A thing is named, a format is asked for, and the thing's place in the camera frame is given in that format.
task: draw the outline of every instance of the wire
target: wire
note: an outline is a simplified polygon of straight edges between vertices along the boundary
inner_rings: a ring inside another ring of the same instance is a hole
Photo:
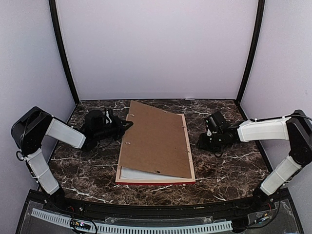
[[[110,144],[112,144],[112,143],[113,143],[113,140],[114,140],[114,139],[112,138],[111,142],[109,142],[107,145],[102,146],[102,147],[99,147],[99,145],[100,145],[101,143],[98,141],[97,148],[98,148],[98,149],[104,149],[104,148],[106,148],[107,146],[109,146]]]
[[[312,121],[312,118],[311,117],[308,117],[308,116],[301,116],[301,115],[291,115],[291,117],[301,117],[301,118],[306,118],[310,121]]]
[[[288,117],[301,117],[301,118],[306,118],[306,119],[312,121],[311,117],[301,116],[301,115],[296,115],[296,114],[291,114],[291,115],[287,115],[287,116],[272,117],[272,118],[262,118],[262,119],[257,119],[257,120],[251,118],[250,121],[252,121],[252,122],[263,122],[263,121],[266,121],[266,120],[274,120],[274,119],[288,118]]]
[[[45,196],[47,197],[47,200],[50,202],[50,204],[51,204],[55,209],[61,211],[62,213],[68,213],[68,214],[80,216],[80,217],[84,218],[85,220],[90,221],[90,222],[93,224],[93,226],[94,226],[94,228],[95,228],[95,230],[96,230],[95,234],[98,234],[98,227],[96,226],[96,224],[95,224],[95,222],[94,222],[93,220],[91,220],[90,218],[87,218],[86,216],[83,216],[83,215],[81,215],[81,214],[77,214],[77,213],[74,213],[74,212],[71,212],[71,211],[66,211],[66,210],[63,210],[63,209],[57,207],[57,206],[54,204],[54,202],[51,201],[49,195],[48,195],[47,192],[43,189],[43,187],[41,186],[40,183],[39,183],[39,185],[40,185],[40,187],[41,187],[41,190],[42,190],[43,194],[45,194]]]
[[[225,145],[225,146],[223,147],[223,149],[221,150],[221,154],[220,154],[220,155],[217,155],[217,154],[214,152],[214,156],[215,156],[216,158],[222,157],[223,154],[224,154],[224,150],[225,150],[225,148],[226,148],[227,146],[228,146],[228,145]]]
[[[21,162],[24,161],[23,154],[22,154],[22,152],[20,150],[16,151],[16,157],[18,158],[19,161],[21,161]]]
[[[272,210],[272,207],[271,207],[271,205],[267,202],[267,204],[268,204],[268,206],[269,206],[269,208],[270,208],[270,211],[269,211],[269,213],[271,212],[271,210]]]
[[[233,230],[242,230],[242,229],[259,229],[259,228],[264,228],[265,226],[268,226],[270,223],[273,222],[273,220],[275,220],[275,218],[277,217],[278,213],[279,213],[279,208],[281,207],[281,188],[279,188],[279,201],[278,201],[278,208],[277,211],[274,215],[274,217],[272,217],[265,225],[262,225],[260,227],[251,227],[252,225],[256,224],[257,221],[261,220],[262,218],[256,219],[254,222],[252,222],[251,224],[245,226],[245,227],[234,227],[233,226]]]

